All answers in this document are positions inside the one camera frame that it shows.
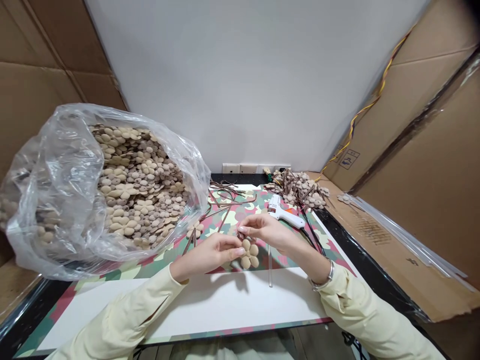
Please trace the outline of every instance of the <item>white wall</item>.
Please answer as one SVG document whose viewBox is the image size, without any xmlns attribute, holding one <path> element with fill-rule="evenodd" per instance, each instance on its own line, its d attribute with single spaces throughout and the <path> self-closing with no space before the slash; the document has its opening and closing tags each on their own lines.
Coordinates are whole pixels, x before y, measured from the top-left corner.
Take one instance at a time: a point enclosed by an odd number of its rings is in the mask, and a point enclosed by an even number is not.
<svg viewBox="0 0 480 360">
<path fill-rule="evenodd" d="M 87 0 L 130 110 L 222 163 L 319 170 L 427 0 Z"/>
</svg>

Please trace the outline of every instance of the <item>camouflage mat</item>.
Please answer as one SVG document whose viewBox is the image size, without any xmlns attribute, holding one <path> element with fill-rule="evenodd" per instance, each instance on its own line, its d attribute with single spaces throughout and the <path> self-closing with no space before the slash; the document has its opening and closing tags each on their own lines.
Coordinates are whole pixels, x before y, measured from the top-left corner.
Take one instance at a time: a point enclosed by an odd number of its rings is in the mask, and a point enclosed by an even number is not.
<svg viewBox="0 0 480 360">
<path fill-rule="evenodd" d="M 229 203 L 231 202 L 228 199 L 220 197 L 216 191 L 212 192 L 213 197 L 218 203 Z M 245 200 L 252 200 L 256 196 L 256 200 L 252 203 L 241 204 L 241 205 L 233 205 L 230 211 L 227 214 L 227 211 L 223 211 L 216 215 L 213 215 L 207 219 L 205 219 L 202 224 L 204 225 L 203 233 L 201 234 L 198 242 L 200 243 L 209 235 L 217 232 L 219 230 L 219 226 L 223 221 L 223 225 L 221 227 L 220 232 L 223 234 L 230 234 L 235 235 L 237 231 L 238 223 L 243 220 L 246 216 L 250 214 L 259 214 L 259 213 L 266 213 L 268 208 L 268 202 L 272 197 L 272 193 L 268 192 L 263 186 L 260 186 L 258 189 L 247 190 L 244 194 L 244 197 L 237 196 L 234 200 L 241 202 Z M 298 215 L 298 210 L 296 207 L 292 207 L 289 204 L 285 204 L 282 201 L 282 208 L 287 210 L 295 215 Z M 212 206 L 212 210 L 210 213 L 214 213 L 218 210 L 216 205 Z M 341 251 L 340 247 L 336 243 L 336 241 L 331 237 L 328 233 L 324 225 L 318 220 L 317 216 L 311 212 L 307 213 L 308 219 L 318 236 L 320 243 L 322 244 L 323 248 L 325 249 L 326 256 L 332 259 L 336 264 L 342 265 L 349 269 L 352 273 L 356 274 L 356 271 L 352 269 L 350 261 L 345 257 L 344 253 Z M 298 231 L 292 229 L 294 232 L 297 233 L 297 236 L 304 241 L 307 241 Z M 161 269 L 166 267 L 172 261 L 177 259 L 178 257 L 182 256 L 184 249 L 188 243 L 188 239 L 186 237 L 178 239 L 174 243 L 172 243 L 167 249 L 156 255 L 152 256 L 142 262 L 139 263 L 126 263 L 120 269 L 112 271 L 102 276 L 90 278 L 88 280 L 73 282 L 70 287 L 65 291 L 65 293 L 60 297 L 60 299 L 56 302 L 56 304 L 52 307 L 52 309 L 48 312 L 45 318 L 40 322 L 40 324 L 36 327 L 36 329 L 32 332 L 32 334 L 28 337 L 26 342 L 22 345 L 22 347 L 18 350 L 15 355 L 15 358 L 21 357 L 29 357 L 29 356 L 37 356 L 37 355 L 46 355 L 49 354 L 50 351 L 42 351 L 37 350 L 45 336 L 49 333 L 52 329 L 54 324 L 63 314 L 65 309 L 69 306 L 72 299 L 75 297 L 76 293 L 82 288 L 84 284 L 87 282 L 107 282 L 107 281 L 116 281 L 116 280 L 125 280 L 125 279 L 149 279 L 156 273 L 158 273 Z M 231 263 L 227 263 L 222 265 L 221 267 L 217 268 L 216 270 L 212 271 L 212 273 L 229 273 L 229 272 L 241 272 L 241 271 L 259 271 L 259 270 L 267 270 L 268 269 L 268 256 L 267 252 L 265 251 L 266 244 L 258 239 L 257 245 L 260 248 L 260 253 L 258 254 L 258 259 L 260 262 L 259 267 L 257 268 L 249 268 L 248 270 L 242 269 L 240 263 L 235 260 Z M 281 269 L 281 268 L 292 268 L 297 267 L 297 265 L 290 260 L 288 257 L 281 255 L 276 249 L 271 248 L 272 253 L 272 268 L 273 269 Z M 212 338 L 222 335 L 232 335 L 232 334 L 244 334 L 250 333 L 255 331 L 261 330 L 269 330 L 269 329 L 278 329 L 278 328 L 290 328 L 296 327 L 301 325 L 308 325 L 308 324 L 315 324 L 315 323 L 322 323 L 330 321 L 329 319 L 316 319 L 312 321 L 297 321 L 297 322 L 289 322 L 289 323 L 281 323 L 281 324 L 271 324 L 267 326 L 254 326 L 249 328 L 238 328 L 238 329 L 228 329 L 228 330 L 219 330 L 219 331 L 211 331 L 211 332 L 202 332 L 202 333 L 194 333 L 188 335 L 181 335 L 181 336 L 171 336 L 168 338 L 149 338 L 144 343 L 145 344 L 155 344 L 155 343 L 164 343 L 164 342 L 174 342 L 180 340 L 187 340 L 187 339 L 203 339 L 203 338 Z"/>
</svg>

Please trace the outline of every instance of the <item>clear plastic bag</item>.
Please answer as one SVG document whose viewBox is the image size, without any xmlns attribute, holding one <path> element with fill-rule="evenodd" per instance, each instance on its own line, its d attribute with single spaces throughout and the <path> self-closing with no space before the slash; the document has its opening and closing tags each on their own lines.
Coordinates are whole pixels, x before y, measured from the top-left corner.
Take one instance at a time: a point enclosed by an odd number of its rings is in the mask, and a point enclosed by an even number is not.
<svg viewBox="0 0 480 360">
<path fill-rule="evenodd" d="M 137 250 L 105 229 L 107 205 L 98 190 L 104 154 L 89 130 L 95 124 L 149 129 L 183 172 L 190 189 L 185 214 L 155 249 Z M 185 236 L 207 210 L 210 175 L 195 144 L 161 123 L 111 107 L 62 105 L 15 155 L 0 190 L 0 223 L 19 266 L 49 279 L 80 280 L 155 255 Z M 39 241 L 41 212 L 57 214 L 48 246 Z"/>
</svg>

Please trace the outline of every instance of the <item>electrical outlet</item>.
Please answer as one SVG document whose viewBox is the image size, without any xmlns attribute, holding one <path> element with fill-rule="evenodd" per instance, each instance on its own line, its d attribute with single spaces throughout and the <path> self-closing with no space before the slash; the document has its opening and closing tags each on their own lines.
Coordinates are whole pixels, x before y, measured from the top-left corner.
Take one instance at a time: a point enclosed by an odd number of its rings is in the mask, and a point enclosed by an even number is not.
<svg viewBox="0 0 480 360">
<path fill-rule="evenodd" d="M 288 169 L 288 168 L 291 168 L 291 167 L 292 167 L 292 165 L 275 165 L 275 167 L 273 168 L 273 171 L 275 171 L 275 170 L 282 171 L 282 170 L 285 170 L 285 169 Z"/>
<path fill-rule="evenodd" d="M 240 174 L 255 174 L 257 167 L 257 164 L 240 164 Z"/>
<path fill-rule="evenodd" d="M 258 165 L 256 167 L 256 173 L 257 174 L 263 174 L 265 168 L 268 168 L 272 174 L 275 171 L 275 165 Z"/>
<path fill-rule="evenodd" d="M 223 174 L 240 174 L 240 164 L 224 163 L 221 170 Z"/>
</svg>

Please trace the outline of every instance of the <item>person's left hand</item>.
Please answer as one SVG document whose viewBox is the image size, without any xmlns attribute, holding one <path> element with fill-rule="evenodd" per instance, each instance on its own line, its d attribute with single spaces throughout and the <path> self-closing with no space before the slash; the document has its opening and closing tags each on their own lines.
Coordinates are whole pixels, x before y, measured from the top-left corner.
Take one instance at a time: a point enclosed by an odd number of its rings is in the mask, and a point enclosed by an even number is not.
<svg viewBox="0 0 480 360">
<path fill-rule="evenodd" d="M 182 283 L 193 275 L 211 272 L 244 253 L 245 249 L 238 237 L 216 232 L 172 262 L 170 274 L 177 282 Z"/>
</svg>

